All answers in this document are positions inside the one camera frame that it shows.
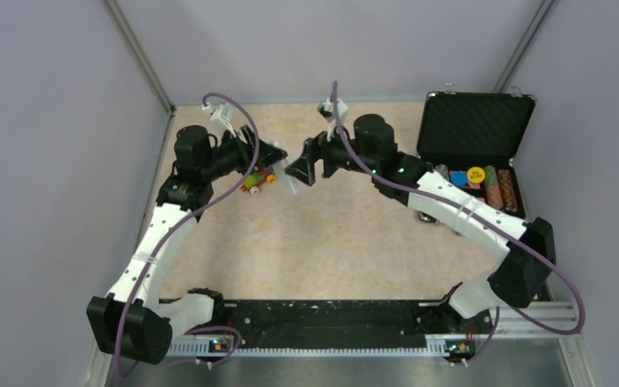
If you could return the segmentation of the white remote control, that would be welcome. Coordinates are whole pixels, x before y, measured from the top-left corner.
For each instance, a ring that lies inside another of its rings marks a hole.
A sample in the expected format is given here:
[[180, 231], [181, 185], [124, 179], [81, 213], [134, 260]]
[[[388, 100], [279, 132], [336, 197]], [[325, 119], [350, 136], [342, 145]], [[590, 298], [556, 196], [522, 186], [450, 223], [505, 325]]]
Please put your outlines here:
[[285, 168], [288, 165], [288, 155], [285, 155], [281, 160], [277, 161], [272, 166], [272, 169], [276, 175], [276, 183], [279, 183], [287, 194], [297, 195], [299, 193], [297, 181], [290, 175], [288, 175], [285, 171]]

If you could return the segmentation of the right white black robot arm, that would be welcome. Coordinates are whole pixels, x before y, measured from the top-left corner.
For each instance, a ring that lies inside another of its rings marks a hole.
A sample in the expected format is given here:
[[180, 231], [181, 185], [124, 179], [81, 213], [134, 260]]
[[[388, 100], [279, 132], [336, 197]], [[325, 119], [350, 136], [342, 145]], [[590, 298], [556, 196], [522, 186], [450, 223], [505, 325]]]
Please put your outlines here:
[[345, 129], [336, 129], [308, 138], [286, 173], [312, 185], [318, 160], [324, 178], [338, 169], [369, 173], [385, 197], [445, 223], [495, 259], [494, 270], [447, 296], [440, 310], [447, 330], [461, 332], [479, 312], [501, 304], [530, 305], [555, 266], [554, 230], [548, 221], [512, 216], [454, 186], [430, 163], [400, 151], [392, 126], [378, 114], [358, 117], [354, 133], [349, 139]]

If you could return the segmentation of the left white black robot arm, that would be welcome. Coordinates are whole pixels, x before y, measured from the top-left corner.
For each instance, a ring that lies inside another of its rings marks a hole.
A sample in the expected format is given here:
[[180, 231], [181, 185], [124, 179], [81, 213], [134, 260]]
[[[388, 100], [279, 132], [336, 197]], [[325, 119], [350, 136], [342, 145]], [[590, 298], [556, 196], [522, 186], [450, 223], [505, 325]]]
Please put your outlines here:
[[231, 173], [248, 178], [279, 164], [288, 153], [244, 125], [222, 137], [199, 125], [181, 128], [176, 159], [160, 187], [152, 218], [129, 264], [104, 297], [92, 297], [86, 314], [101, 352], [158, 364], [172, 340], [192, 328], [216, 333], [226, 323], [222, 295], [189, 291], [163, 303], [160, 295], [177, 253], [207, 206], [219, 203], [213, 183]]

